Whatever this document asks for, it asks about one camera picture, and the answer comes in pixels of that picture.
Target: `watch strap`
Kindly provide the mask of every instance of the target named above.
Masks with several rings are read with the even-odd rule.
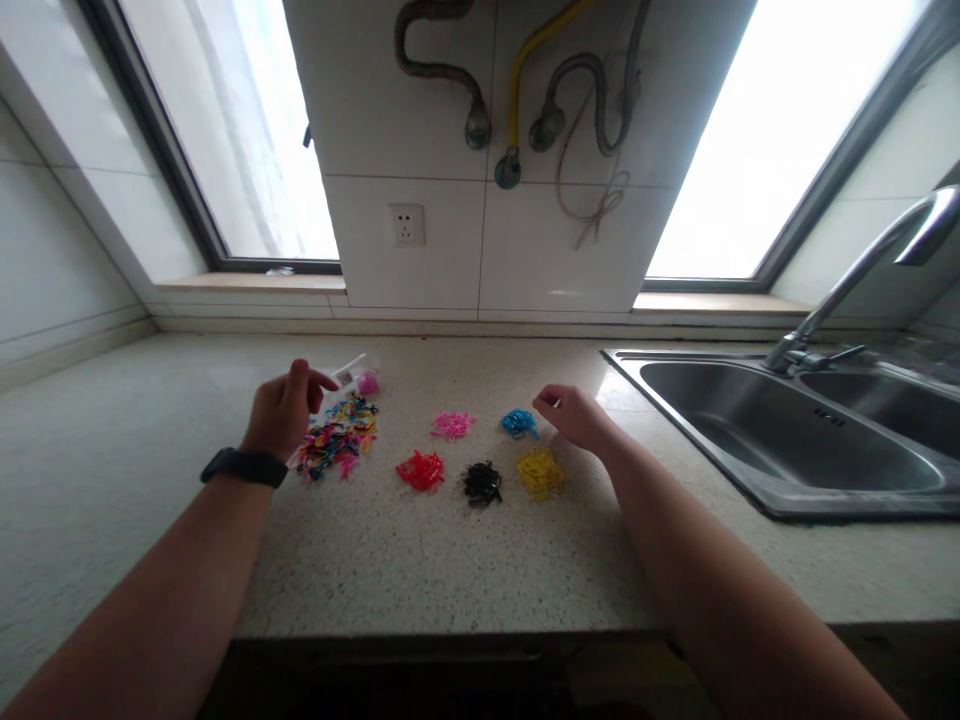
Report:
[[[278,488],[287,471],[287,466],[270,453],[242,452],[226,447],[214,455],[200,473],[200,482],[207,483],[214,475],[224,473],[246,482]]]

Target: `hand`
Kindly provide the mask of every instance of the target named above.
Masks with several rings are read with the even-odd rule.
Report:
[[[238,449],[268,452],[285,463],[303,441],[310,413],[320,412],[322,388],[336,390],[337,384],[311,370],[306,360],[294,360],[289,373],[257,388],[247,433]]]
[[[595,455],[623,433],[597,401],[575,385],[547,385],[533,407],[563,437]]]

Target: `gray hose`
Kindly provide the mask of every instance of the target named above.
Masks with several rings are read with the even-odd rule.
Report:
[[[596,132],[597,147],[607,157],[617,154],[617,151],[627,139],[630,121],[633,117],[633,83],[637,69],[637,57],[640,54],[640,35],[643,34],[643,25],[647,19],[652,0],[641,0],[637,17],[633,21],[633,30],[630,32],[630,45],[627,48],[627,64],[623,70],[623,93],[620,96],[620,130],[617,139],[610,142],[607,139],[607,74],[603,69],[603,61],[593,53],[579,53],[564,60],[553,71],[550,84],[547,86],[547,101],[545,107],[555,107],[557,87],[563,77],[577,68],[584,68],[593,73],[596,83]]]
[[[472,110],[484,107],[483,93],[473,75],[456,65],[447,63],[414,62],[405,48],[407,28],[415,20],[459,20],[470,12],[473,0],[415,0],[400,8],[393,26],[393,48],[397,64],[407,75],[422,78],[444,78],[458,82],[473,96]]]

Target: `electrical outlet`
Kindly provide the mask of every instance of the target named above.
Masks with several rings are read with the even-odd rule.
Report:
[[[423,247],[423,205],[389,205],[393,244],[397,247]]]

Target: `yellow gas hose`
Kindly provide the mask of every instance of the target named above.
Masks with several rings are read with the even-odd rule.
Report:
[[[520,130],[518,128],[520,124],[518,117],[520,71],[523,69],[523,63],[526,61],[527,55],[573,22],[580,13],[593,5],[593,2],[594,0],[574,0],[571,2],[528,37],[520,48],[520,52],[513,59],[513,68],[510,70],[510,147],[519,147],[520,145]]]

